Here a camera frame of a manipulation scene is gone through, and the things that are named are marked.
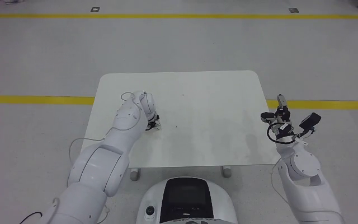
gray floor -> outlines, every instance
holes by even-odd
[[[354,1],[32,1],[0,13],[302,13],[357,14]],[[358,100],[356,20],[58,20],[1,19],[0,95],[94,96],[105,73],[250,69],[266,98]],[[68,146],[83,137],[90,106],[0,105],[0,217],[19,223],[45,211],[64,189]],[[293,110],[299,122],[311,110]],[[358,111],[316,110],[323,119],[308,139],[343,210],[356,223]],[[79,152],[81,143],[74,146]],[[270,186],[270,166],[144,169],[109,199],[105,223],[135,223],[153,184],[174,176],[211,180],[228,191],[238,221],[296,223]],[[278,174],[276,186],[282,191]],[[35,223],[36,217],[29,220]]]

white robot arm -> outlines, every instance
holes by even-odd
[[[269,123],[267,136],[276,143],[281,160],[277,163],[287,203],[299,223],[340,224],[344,220],[332,189],[324,178],[318,159],[304,149],[307,145],[301,137],[315,131],[320,121],[318,114],[312,113],[304,119],[300,127],[304,131],[294,134],[290,111],[283,95],[277,97],[279,107],[276,113],[262,113],[261,119]],[[276,136],[269,136],[272,130]],[[310,178],[310,186],[301,186],[294,181]]]
[[[152,94],[131,93],[104,140],[81,152],[70,172],[68,188],[39,223],[97,223],[107,197],[114,196],[119,188],[134,142],[158,119]]]

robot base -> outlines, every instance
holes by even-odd
[[[140,203],[136,224],[159,224],[188,218],[237,223],[228,193],[200,178],[167,179],[152,186]]]

table caster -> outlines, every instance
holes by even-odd
[[[225,178],[231,177],[231,166],[222,166],[222,176]]]
[[[133,168],[130,169],[130,179],[132,181],[137,181],[140,177],[140,169],[139,168]]]

small white object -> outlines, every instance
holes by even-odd
[[[287,126],[288,126],[288,124],[283,124],[283,125],[280,127],[280,129],[283,130],[283,129],[285,129]]]

